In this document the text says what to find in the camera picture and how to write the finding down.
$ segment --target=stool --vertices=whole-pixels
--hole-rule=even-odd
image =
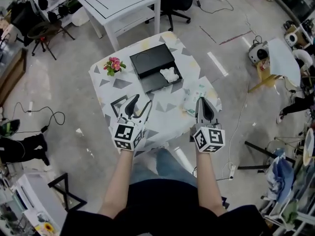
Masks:
[[[73,40],[75,40],[68,33],[68,31],[62,27],[62,22],[60,20],[56,21],[53,24],[45,21],[45,22],[41,22],[38,25],[34,26],[28,33],[28,37],[35,40],[35,42],[36,42],[34,49],[31,53],[32,56],[35,55],[34,52],[40,43],[41,47],[43,49],[43,52],[46,51],[44,48],[44,45],[45,45],[47,50],[50,52],[51,56],[53,56],[53,58],[55,60],[57,60],[56,57],[54,56],[54,54],[52,53],[52,51],[49,49],[48,45],[49,45],[50,40],[61,31],[65,32],[67,35],[69,35],[69,37],[71,37]]]

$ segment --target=gray floor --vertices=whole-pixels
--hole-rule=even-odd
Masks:
[[[229,8],[225,1],[200,1],[205,10]],[[194,1],[193,6],[185,12],[191,16],[189,25],[184,19],[173,17],[174,33],[200,65],[200,75],[207,76],[222,100],[220,122],[225,129],[227,145],[213,155],[217,178],[221,178],[222,171],[224,177],[229,174],[228,166],[222,170],[228,162],[229,141],[247,95],[247,84],[252,87],[258,82],[256,69],[247,58],[248,45],[252,44],[255,34],[250,32],[221,43],[250,30],[261,35],[263,40],[273,37],[283,39],[282,24],[289,19],[274,2],[228,1],[234,10],[215,14],[201,11]],[[167,17],[163,16],[161,32],[169,27]],[[83,209],[96,212],[115,168],[118,153],[112,144],[88,70],[92,64],[114,51],[107,36],[98,39],[90,22],[68,30],[76,38],[75,41],[60,35],[51,42],[57,61],[48,52],[42,53],[40,48],[35,57],[29,53],[27,72],[8,98],[5,110],[10,118],[17,101],[26,109],[32,101],[34,110],[50,106],[54,111],[65,113],[65,124],[58,126],[52,122],[45,133],[48,156],[57,174],[69,173],[70,190],[88,201]],[[153,30],[153,22],[141,24],[121,35],[118,41],[121,47],[126,47],[151,36]],[[226,73],[218,68],[219,63]],[[230,158],[235,165],[259,164],[264,160],[260,153],[247,150],[245,140],[265,147],[276,135],[293,136],[301,130],[307,119],[304,112],[288,115],[280,125],[276,125],[276,116],[288,102],[289,93],[284,88],[284,80],[278,80],[275,88],[262,87],[248,94],[238,130],[231,143]],[[39,130],[47,124],[50,113],[42,111],[29,116],[17,108],[15,117],[22,121],[20,131]],[[26,136],[28,134],[18,134],[15,139]],[[180,163],[188,170],[195,167],[194,146],[188,142],[188,134],[170,141],[170,145]],[[145,155],[141,160],[150,165],[152,161],[148,158]],[[24,165],[38,169],[44,166],[39,160]],[[231,203],[231,209],[245,204],[259,205],[260,196],[267,187],[264,174],[257,174],[256,171],[236,171],[233,181],[223,180],[218,183],[222,195]]]

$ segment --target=jeans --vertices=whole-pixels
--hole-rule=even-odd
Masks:
[[[295,113],[303,110],[309,109],[312,105],[314,105],[314,93],[309,94],[304,99],[300,97],[295,97],[295,103],[284,108],[282,110],[283,115],[287,115],[290,113]]]
[[[165,148],[157,151],[157,172],[158,175],[144,165],[135,163],[132,167],[130,184],[149,179],[172,179],[197,187],[197,178],[185,170]]]

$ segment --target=power strip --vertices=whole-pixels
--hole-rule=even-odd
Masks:
[[[236,169],[236,166],[235,166],[235,165],[232,165],[231,171],[230,171],[230,179],[229,179],[229,181],[232,181],[232,180],[233,180],[233,178],[234,178],[234,173],[235,173],[235,169]]]

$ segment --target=yellow table leg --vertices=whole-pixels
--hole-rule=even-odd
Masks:
[[[258,83],[256,86],[254,86],[252,89],[248,90],[248,92],[253,92],[255,89],[259,88],[263,84],[266,84],[268,81],[279,78],[279,75],[270,75],[268,78],[264,79],[260,83]]]

